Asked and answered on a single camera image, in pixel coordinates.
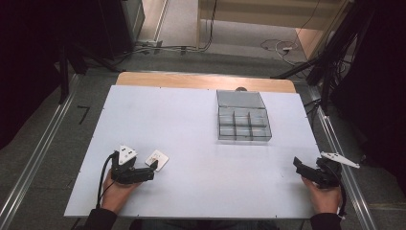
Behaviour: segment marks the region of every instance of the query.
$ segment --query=person's arm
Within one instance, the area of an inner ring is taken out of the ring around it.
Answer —
[[[116,221],[117,214],[122,210],[131,192],[140,185],[141,183],[131,185],[114,183],[111,179],[111,171],[109,171],[102,184],[104,194],[101,208],[93,209],[84,226],[80,229],[110,230]]]
[[[311,203],[316,213],[310,219],[313,230],[341,230],[341,218],[337,215],[338,205],[341,200],[340,187],[319,189],[310,180],[302,177],[302,181],[311,193]]]

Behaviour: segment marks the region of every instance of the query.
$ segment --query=black cable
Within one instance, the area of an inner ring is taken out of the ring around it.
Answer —
[[[301,226],[299,226],[299,230],[304,229],[304,225],[305,225],[305,219],[302,220]]]
[[[213,41],[213,28],[214,28],[214,17],[215,17],[215,10],[217,9],[217,0],[214,2],[214,7],[213,7],[213,12],[212,12],[212,18],[211,18],[211,23],[210,23],[210,36],[209,36],[209,41],[206,43],[204,47],[195,47],[195,46],[161,46],[161,47],[153,47],[153,46],[147,46],[150,49],[172,49],[172,50],[179,50],[179,49],[185,49],[186,51],[193,51],[195,48],[197,48],[198,52],[205,52],[209,49],[210,45],[212,44]],[[134,52],[140,52],[143,50],[148,50],[148,48],[140,48],[138,50],[135,50]]]
[[[119,64],[121,64],[123,61],[125,61],[130,55],[132,55],[132,53],[124,54],[122,59],[118,60],[118,61],[115,62],[115,63],[110,63],[110,65],[116,67],[117,65],[119,65]],[[89,62],[86,62],[86,65],[90,65],[90,67],[93,67],[93,68],[102,67],[102,65],[94,64],[94,63],[89,63]]]
[[[303,24],[303,26],[301,27],[301,29],[298,31],[298,33],[296,34],[296,38],[295,38],[295,42],[298,40],[299,38],[299,34],[301,33],[301,30],[305,27],[305,25],[307,25],[307,23],[311,20],[311,18],[313,18],[314,13],[316,12],[317,8],[319,7],[320,4],[320,0],[317,2],[316,7],[314,8],[313,12],[311,13],[310,17],[307,19],[307,21]]]
[[[311,113],[311,126],[310,127],[311,127],[312,131],[314,130],[314,119],[316,118],[317,109],[319,109],[320,104],[321,104],[321,102],[316,103],[314,105],[314,109],[313,109],[313,111]]]
[[[103,179],[104,179],[105,168],[107,167],[107,164],[108,164],[108,162],[110,161],[110,159],[112,159],[112,158],[113,158],[115,155],[117,155],[117,154],[118,154],[118,153],[114,152],[113,154],[109,155],[109,156],[107,157],[107,159],[105,160],[104,165],[103,165],[103,167],[102,167],[102,170],[101,170],[101,181],[100,181],[99,190],[98,190],[98,200],[97,200],[97,204],[96,204],[96,208],[97,208],[97,209],[99,209],[99,208],[101,207],[101,200],[102,200],[102,195],[101,195],[101,193],[102,193],[102,182],[103,182]]]
[[[313,104],[313,103],[319,103],[320,100],[321,100],[321,99],[316,99],[316,100],[314,100],[314,101],[311,101],[310,103],[305,103],[305,104],[304,104],[304,107],[307,107],[308,105]]]
[[[349,39],[347,40],[347,43],[345,43],[345,45],[341,48],[341,50],[338,52],[337,54],[337,60],[334,61],[332,63],[332,65],[334,66],[335,71],[332,71],[330,74],[333,75],[332,81],[330,82],[330,88],[332,90],[334,90],[338,84],[340,84],[341,80],[344,78],[342,76],[342,73],[344,71],[342,71],[342,66],[344,65],[344,57],[347,54],[347,50],[349,49],[350,45],[354,42],[354,40],[357,38],[357,34],[356,33],[352,33],[349,37]]]
[[[75,228],[78,226],[78,223],[79,223],[80,220],[81,220],[81,218],[77,218],[77,220],[75,221],[75,223],[72,226],[71,230],[75,230]]]
[[[347,193],[346,193],[346,188],[344,187],[343,182],[341,181],[341,178],[332,170],[327,164],[323,164],[333,175],[334,177],[338,180],[338,183],[340,185],[340,191],[341,191],[341,198],[343,199],[340,207],[340,212],[338,212],[338,217],[341,219],[346,215],[346,204],[347,204]]]
[[[107,186],[107,188],[105,188],[105,190],[102,192],[102,194],[101,194],[101,198],[104,196],[104,194],[105,194],[105,192],[114,184],[114,183],[116,183],[116,180],[118,179],[118,178],[120,178],[120,175],[121,174],[119,174],[118,176],[117,176],[117,178],[115,179],[115,180],[113,180],[113,182],[111,182],[108,186]]]
[[[351,64],[352,64],[352,62],[347,61],[347,60],[344,60],[344,59],[341,59],[341,61],[343,61],[344,63],[349,64],[349,65],[351,65]]]
[[[194,49],[196,48],[195,46],[180,46],[180,45],[159,46],[159,47],[152,46],[152,45],[142,45],[142,47],[143,47],[143,48],[140,48],[140,49],[138,49],[138,50],[135,50],[134,52],[138,52],[138,51],[141,51],[141,50],[148,50],[148,49],[157,49],[157,50],[159,50],[159,49],[173,49],[173,50],[175,50],[174,48],[176,48],[176,49],[181,49],[182,47],[194,48]]]
[[[317,108],[319,107],[320,102],[321,102],[321,100],[318,101],[318,102],[315,102],[315,104],[313,105],[313,107],[312,107],[310,110],[308,110],[308,111],[306,112],[306,114],[308,115],[309,113],[311,113],[311,112],[317,110]]]
[[[277,52],[277,53],[280,55],[280,58],[282,58],[282,60],[283,60],[284,62],[290,64],[290,65],[292,66],[292,68],[294,68],[294,67],[296,66],[296,64],[301,63],[300,61],[299,61],[299,62],[291,62],[291,61],[288,61],[287,59],[285,59],[284,56],[286,56],[286,55],[289,53],[289,51],[284,51],[284,54],[281,54],[281,53],[278,51],[278,49],[270,50],[267,46],[264,46],[264,45],[263,45],[263,44],[265,44],[266,42],[271,41],[271,40],[278,41],[278,43],[280,43],[280,42],[290,42],[290,43],[292,43],[292,45],[295,44],[296,47],[298,47],[298,45],[297,45],[296,43],[292,42],[292,41],[283,41],[283,40],[273,39],[273,38],[266,39],[266,40],[262,41],[262,43],[261,43],[259,46],[260,46],[262,49],[266,50],[266,51],[269,51],[269,52],[270,52],[270,51],[275,51],[275,52]],[[299,76],[298,74],[295,74],[295,76],[296,76],[298,79],[305,79],[305,78],[307,78],[307,75],[306,75],[303,71],[301,71],[301,73],[304,75],[304,77],[301,77],[301,76]]]

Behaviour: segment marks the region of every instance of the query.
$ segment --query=gray floor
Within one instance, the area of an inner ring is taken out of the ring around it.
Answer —
[[[227,75],[267,78],[290,69],[290,65],[279,60],[270,63],[265,58],[234,57],[216,54],[191,53],[180,56],[174,52],[161,52],[158,55],[136,54],[122,65],[128,71],[171,71],[188,73],[215,73]],[[94,128],[100,116],[102,105],[110,85],[118,74],[110,73],[102,67],[92,68],[86,76],[80,76],[79,87],[59,130],[52,141],[43,162],[26,193],[10,229],[66,229],[75,222],[64,218],[63,213],[81,161],[86,153]],[[304,103],[311,101],[308,87],[297,77],[292,77]],[[52,118],[58,101],[58,90],[54,92],[24,125],[18,135],[0,151],[1,181],[0,200],[2,205],[13,184],[21,174],[43,131]],[[89,113],[80,125],[83,109],[90,107]],[[333,106],[330,107],[331,120],[345,152],[350,158],[359,160],[362,152],[357,147],[351,125],[341,119]],[[315,120],[314,133],[320,150],[329,150],[326,137],[320,124]],[[379,229],[404,229],[406,224],[405,197],[397,187],[393,176],[378,167],[364,166],[354,171],[365,199],[372,209],[372,215]],[[357,215],[349,201],[347,219],[342,222],[344,229],[361,229]],[[130,219],[120,218],[115,229],[126,229]],[[281,229],[297,229],[300,220],[279,220]],[[308,221],[304,229],[310,229]]]

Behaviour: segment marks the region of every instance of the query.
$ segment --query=white plastic piece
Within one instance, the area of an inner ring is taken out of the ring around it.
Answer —
[[[120,146],[119,165],[125,164],[137,155],[138,153],[134,149],[127,146]]]
[[[162,167],[169,161],[169,157],[164,155],[161,151],[155,150],[151,156],[146,160],[146,164],[150,166],[154,161],[158,160],[158,168],[155,171],[159,172]]]
[[[321,153],[322,156],[324,156],[325,158],[328,158],[330,160],[333,160],[335,162],[339,162],[348,166],[352,166],[356,169],[359,169],[359,164],[355,164],[352,161],[350,161],[349,159],[347,159],[346,157],[338,154],[338,153],[330,153],[330,152],[322,152]]]

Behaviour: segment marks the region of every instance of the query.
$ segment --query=sleeve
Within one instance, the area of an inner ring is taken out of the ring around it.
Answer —
[[[85,230],[110,230],[114,222],[117,219],[117,215],[109,210],[100,208],[93,209],[90,212],[89,217],[84,223],[83,229]]]
[[[310,219],[313,230],[341,230],[340,221],[337,214],[331,213],[317,214]]]

